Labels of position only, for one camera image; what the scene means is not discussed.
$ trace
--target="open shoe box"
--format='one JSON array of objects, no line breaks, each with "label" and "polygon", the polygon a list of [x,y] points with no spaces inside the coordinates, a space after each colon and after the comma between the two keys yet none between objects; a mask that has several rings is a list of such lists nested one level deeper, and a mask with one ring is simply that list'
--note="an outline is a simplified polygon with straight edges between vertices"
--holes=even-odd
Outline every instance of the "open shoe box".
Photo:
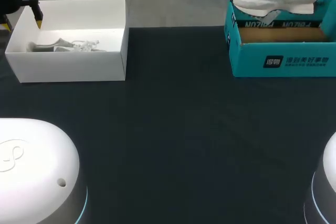
[{"label": "open shoe box", "polygon": [[336,0],[318,0],[312,15],[281,14],[270,24],[229,2],[227,50],[236,77],[336,77]]},{"label": "open shoe box", "polygon": [[[20,82],[125,80],[128,26],[125,0],[40,1],[38,29],[25,7],[13,31],[6,57]],[[62,38],[98,40],[106,52],[27,52],[29,42],[52,44]]]}]

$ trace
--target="dark table surface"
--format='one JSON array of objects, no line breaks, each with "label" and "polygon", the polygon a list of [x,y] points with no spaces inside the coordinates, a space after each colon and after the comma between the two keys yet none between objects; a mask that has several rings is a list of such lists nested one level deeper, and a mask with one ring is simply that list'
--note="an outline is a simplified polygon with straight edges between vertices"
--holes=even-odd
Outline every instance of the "dark table surface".
[{"label": "dark table surface", "polygon": [[2,50],[0,117],[71,137],[92,223],[303,224],[336,79],[234,78],[223,31],[131,29],[125,82],[20,84]]}]

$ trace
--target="teal shoe box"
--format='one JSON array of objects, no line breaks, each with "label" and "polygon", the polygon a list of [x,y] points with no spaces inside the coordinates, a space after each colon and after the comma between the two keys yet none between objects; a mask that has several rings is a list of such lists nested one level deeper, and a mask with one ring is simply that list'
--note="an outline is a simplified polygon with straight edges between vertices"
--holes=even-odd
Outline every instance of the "teal shoe box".
[{"label": "teal shoe box", "polygon": [[[248,27],[257,33],[284,28],[305,35],[315,29],[328,42],[242,42],[239,30],[246,31]],[[239,11],[229,1],[225,38],[235,77],[336,76],[336,0],[318,0],[312,15],[282,11],[269,25]]]}]

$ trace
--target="glowing blue ring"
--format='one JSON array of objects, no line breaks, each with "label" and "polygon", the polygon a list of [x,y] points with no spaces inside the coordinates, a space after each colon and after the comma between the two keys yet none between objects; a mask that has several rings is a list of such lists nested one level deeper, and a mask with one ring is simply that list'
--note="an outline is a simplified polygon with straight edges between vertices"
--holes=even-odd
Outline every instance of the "glowing blue ring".
[{"label": "glowing blue ring", "polygon": [[83,210],[82,210],[82,212],[80,213],[80,216],[78,217],[78,220],[75,222],[75,224],[78,224],[78,223],[79,223],[80,218],[82,218],[82,215],[84,214],[84,211],[85,211],[85,208],[86,208],[86,204],[87,204],[87,202],[88,202],[88,195],[89,195],[88,187],[86,187],[86,199],[85,199],[85,204],[84,204]]}]

